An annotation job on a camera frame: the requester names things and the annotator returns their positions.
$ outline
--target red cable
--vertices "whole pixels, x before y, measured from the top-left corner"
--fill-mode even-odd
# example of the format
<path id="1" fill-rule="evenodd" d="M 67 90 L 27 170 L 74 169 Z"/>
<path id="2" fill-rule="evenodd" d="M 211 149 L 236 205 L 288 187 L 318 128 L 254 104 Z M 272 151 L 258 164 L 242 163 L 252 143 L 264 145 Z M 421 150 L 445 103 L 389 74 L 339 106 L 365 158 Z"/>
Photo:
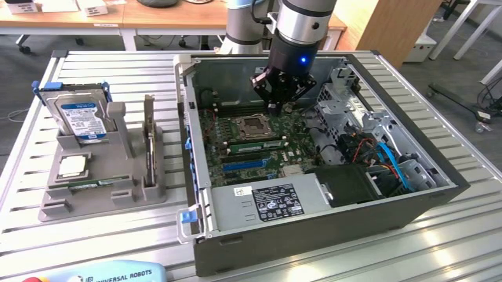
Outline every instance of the red cable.
<path id="1" fill-rule="evenodd" d="M 371 139 L 371 138 L 363 138 L 363 139 L 361 140 L 359 145 L 358 145 L 358 149 L 357 149 L 357 151 L 355 151 L 355 155 L 354 155 L 353 162 L 355 162 L 355 159 L 358 158 L 358 154 L 359 154 L 359 150 L 361 150 L 362 143 L 363 143 L 365 141 L 367 141 L 367 140 L 370 140 L 370 141 L 373 142 L 373 139 Z"/>
<path id="2" fill-rule="evenodd" d="M 394 173 L 394 175 L 395 175 L 395 178 L 398 179 L 399 178 L 399 175 L 398 175 L 398 173 L 395 172 L 395 170 L 394 170 L 394 168 L 390 166 L 390 165 L 387 165 L 387 164 L 381 164 L 381 166 L 385 166 L 385 167 L 387 167 L 390 170 L 391 170 L 391 172 Z"/>

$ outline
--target hard drive label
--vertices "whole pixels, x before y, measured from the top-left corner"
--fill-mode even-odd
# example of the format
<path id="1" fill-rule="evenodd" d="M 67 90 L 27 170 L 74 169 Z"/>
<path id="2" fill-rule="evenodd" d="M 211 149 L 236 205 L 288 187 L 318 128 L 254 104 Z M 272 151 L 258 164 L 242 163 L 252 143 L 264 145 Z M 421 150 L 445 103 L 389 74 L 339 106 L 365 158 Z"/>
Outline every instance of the hard drive label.
<path id="1" fill-rule="evenodd" d="M 106 136 L 107 131 L 103 120 L 96 116 L 95 103 L 64 104 L 61 111 L 76 137 L 99 139 Z"/>
<path id="2" fill-rule="evenodd" d="M 252 190 L 259 219 L 271 221 L 303 214 L 292 184 Z"/>

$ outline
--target blue pcie slot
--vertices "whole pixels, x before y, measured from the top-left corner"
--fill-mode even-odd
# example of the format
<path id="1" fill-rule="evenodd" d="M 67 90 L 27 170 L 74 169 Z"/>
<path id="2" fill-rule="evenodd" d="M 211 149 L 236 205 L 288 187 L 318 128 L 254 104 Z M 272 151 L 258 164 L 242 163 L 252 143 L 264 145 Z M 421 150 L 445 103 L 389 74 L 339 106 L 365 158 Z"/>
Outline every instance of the blue pcie slot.
<path id="1" fill-rule="evenodd" d="M 230 172 L 239 169 L 254 169 L 256 167 L 264 167 L 266 164 L 267 163 L 263 160 L 255 160 L 247 163 L 228 163 L 223 165 L 223 171 Z"/>

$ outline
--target chair wheel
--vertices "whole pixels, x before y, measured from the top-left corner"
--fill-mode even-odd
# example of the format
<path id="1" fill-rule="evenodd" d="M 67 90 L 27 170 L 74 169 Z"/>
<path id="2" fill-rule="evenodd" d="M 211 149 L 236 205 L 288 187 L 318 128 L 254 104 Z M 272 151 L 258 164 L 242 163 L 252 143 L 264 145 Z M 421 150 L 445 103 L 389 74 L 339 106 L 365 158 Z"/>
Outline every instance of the chair wheel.
<path id="1" fill-rule="evenodd" d="M 28 46 L 19 46 L 19 52 L 21 52 L 23 54 L 31 54 L 32 50 Z"/>
<path id="2" fill-rule="evenodd" d="M 83 45 L 84 45 L 84 39 L 83 39 L 83 38 L 76 38 L 76 39 L 75 39 L 75 43 L 76 43 L 79 46 L 83 46 Z"/>

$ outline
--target cpu socket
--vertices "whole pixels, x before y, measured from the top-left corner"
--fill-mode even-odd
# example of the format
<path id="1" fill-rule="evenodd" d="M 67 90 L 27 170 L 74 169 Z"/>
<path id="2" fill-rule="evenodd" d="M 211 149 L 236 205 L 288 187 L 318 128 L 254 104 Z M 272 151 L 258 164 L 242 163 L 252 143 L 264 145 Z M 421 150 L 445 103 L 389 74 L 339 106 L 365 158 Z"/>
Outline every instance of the cpu socket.
<path id="1" fill-rule="evenodd" d="M 238 117 L 235 123 L 239 127 L 239 139 L 260 139 L 276 135 L 271 129 L 268 118 L 262 114 Z"/>

